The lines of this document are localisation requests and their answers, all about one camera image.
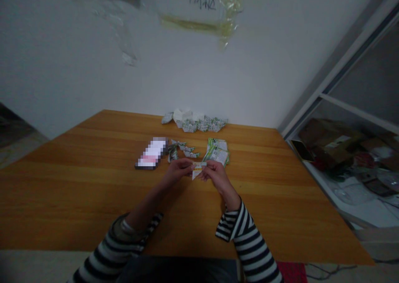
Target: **white wall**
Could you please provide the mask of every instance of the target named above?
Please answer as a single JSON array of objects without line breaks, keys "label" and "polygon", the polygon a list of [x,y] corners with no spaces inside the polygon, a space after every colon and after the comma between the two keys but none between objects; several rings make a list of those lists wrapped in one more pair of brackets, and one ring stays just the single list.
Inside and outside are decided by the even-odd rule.
[{"label": "white wall", "polygon": [[277,127],[369,0],[245,0],[227,50],[131,9],[137,67],[71,0],[0,0],[0,101],[54,138],[101,109]]}]

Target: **wrist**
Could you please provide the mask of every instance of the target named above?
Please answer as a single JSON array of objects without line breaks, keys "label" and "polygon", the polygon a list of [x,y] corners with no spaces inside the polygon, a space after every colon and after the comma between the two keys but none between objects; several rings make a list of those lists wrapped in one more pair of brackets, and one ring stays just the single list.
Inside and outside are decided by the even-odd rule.
[{"label": "wrist", "polygon": [[231,184],[225,186],[220,194],[226,203],[227,210],[234,211],[240,208],[241,198]]}]

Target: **pile of folded paper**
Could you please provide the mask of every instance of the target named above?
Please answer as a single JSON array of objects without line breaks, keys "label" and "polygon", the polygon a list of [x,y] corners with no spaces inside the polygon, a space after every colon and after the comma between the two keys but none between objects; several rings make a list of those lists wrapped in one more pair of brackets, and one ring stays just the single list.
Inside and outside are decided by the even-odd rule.
[{"label": "pile of folded paper", "polygon": [[210,118],[205,115],[195,114],[192,111],[183,112],[180,109],[167,113],[162,118],[162,124],[169,123],[172,120],[175,121],[178,128],[182,128],[184,132],[189,133],[197,130],[218,132],[227,124],[227,119]]},{"label": "pile of folded paper", "polygon": [[167,158],[168,162],[172,160],[179,159],[179,155],[177,154],[177,148],[179,147],[181,151],[183,151],[185,157],[197,158],[201,155],[201,152],[193,153],[194,147],[187,147],[187,143],[182,143],[180,141],[172,140],[172,144],[168,147],[169,156]]}]

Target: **dark pants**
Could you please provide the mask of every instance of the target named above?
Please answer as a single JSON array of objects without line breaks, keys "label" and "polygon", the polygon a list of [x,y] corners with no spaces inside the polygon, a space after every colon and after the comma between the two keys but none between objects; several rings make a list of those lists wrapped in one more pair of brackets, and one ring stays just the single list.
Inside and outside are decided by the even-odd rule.
[{"label": "dark pants", "polygon": [[128,262],[117,282],[238,283],[238,279],[235,260],[140,256]]}]

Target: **hand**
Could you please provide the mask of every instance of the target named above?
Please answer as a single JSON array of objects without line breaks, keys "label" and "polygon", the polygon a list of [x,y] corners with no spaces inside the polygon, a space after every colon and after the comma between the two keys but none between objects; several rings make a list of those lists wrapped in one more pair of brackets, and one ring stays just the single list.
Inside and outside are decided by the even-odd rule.
[{"label": "hand", "polygon": [[161,182],[167,186],[173,185],[182,179],[183,176],[190,175],[194,167],[193,161],[188,158],[173,160]]},{"label": "hand", "polygon": [[203,167],[202,172],[198,177],[204,181],[207,181],[209,178],[212,179],[216,190],[224,198],[229,211],[238,210],[240,208],[241,198],[230,183],[226,171],[221,163],[213,160],[207,161],[207,166]]},{"label": "hand", "polygon": [[223,165],[213,160],[207,161],[207,166],[202,168],[202,172],[198,175],[198,178],[203,181],[211,178],[219,193],[222,193],[226,187],[231,186]]}]

